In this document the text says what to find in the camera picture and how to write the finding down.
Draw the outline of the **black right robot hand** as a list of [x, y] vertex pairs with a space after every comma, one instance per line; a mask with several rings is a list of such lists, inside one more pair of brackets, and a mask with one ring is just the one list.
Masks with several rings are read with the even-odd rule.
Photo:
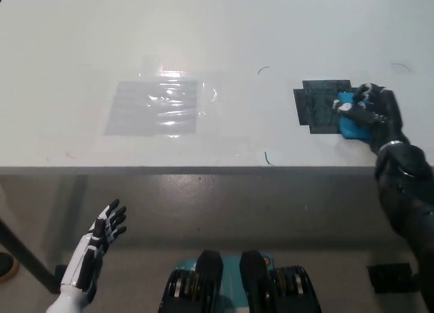
[[402, 131], [401, 112], [392, 90], [373, 83], [360, 85], [351, 102], [334, 100], [332, 110], [370, 131], [367, 143], [374, 154], [410, 141]]

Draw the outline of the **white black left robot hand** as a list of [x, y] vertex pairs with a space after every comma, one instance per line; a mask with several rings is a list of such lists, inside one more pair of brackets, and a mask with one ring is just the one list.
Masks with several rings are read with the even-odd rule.
[[77, 288], [89, 301], [96, 294], [103, 257], [109, 247], [123, 234], [127, 227], [126, 207], [115, 199], [106, 206], [81, 237], [65, 270], [61, 285]]

